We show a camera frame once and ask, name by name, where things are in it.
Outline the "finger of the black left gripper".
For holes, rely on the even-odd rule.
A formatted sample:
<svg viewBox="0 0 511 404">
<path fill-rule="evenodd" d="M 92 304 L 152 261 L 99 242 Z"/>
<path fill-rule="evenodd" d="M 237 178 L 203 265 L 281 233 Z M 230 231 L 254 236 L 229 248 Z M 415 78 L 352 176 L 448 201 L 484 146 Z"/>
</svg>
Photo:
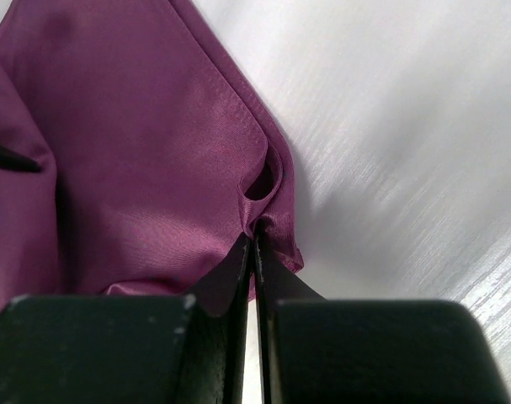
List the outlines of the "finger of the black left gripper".
<svg viewBox="0 0 511 404">
<path fill-rule="evenodd" d="M 40 165 L 35 160 L 0 145 L 0 169 L 21 173 L 39 173 Z"/>
</svg>

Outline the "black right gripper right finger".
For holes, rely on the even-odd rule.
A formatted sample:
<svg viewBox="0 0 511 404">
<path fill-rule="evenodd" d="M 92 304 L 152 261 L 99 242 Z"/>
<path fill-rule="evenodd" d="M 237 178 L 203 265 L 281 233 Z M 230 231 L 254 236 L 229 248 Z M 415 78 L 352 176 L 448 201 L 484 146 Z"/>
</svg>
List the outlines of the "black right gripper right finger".
<svg viewBox="0 0 511 404">
<path fill-rule="evenodd" d="M 278 303 L 281 300 L 324 300 L 324 298 L 282 264 L 277 252 L 270 246 L 266 234 L 257 234 L 253 253 L 261 387 L 263 403 L 270 404 L 272 332 L 269 328 Z"/>
</svg>

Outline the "purple satin napkin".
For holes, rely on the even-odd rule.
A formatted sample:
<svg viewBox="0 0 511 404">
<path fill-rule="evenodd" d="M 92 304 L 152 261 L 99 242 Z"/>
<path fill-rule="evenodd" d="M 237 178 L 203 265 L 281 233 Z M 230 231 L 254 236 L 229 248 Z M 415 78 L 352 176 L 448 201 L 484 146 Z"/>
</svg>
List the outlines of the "purple satin napkin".
<svg viewBox="0 0 511 404">
<path fill-rule="evenodd" d="M 295 244 L 294 166 L 189 1 L 14 1 L 0 23 L 0 312 L 20 295 L 177 294 L 262 227 Z"/>
</svg>

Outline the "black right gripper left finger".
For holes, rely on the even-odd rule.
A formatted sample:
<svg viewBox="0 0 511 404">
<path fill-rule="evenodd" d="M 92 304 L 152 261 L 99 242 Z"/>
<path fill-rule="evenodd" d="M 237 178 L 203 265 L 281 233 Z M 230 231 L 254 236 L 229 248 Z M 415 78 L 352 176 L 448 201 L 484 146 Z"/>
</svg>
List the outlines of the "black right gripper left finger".
<svg viewBox="0 0 511 404">
<path fill-rule="evenodd" d="M 177 403 L 242 401 L 250 251 L 250 238 L 241 234 L 229 253 L 187 291 L 194 304 L 184 334 Z"/>
</svg>

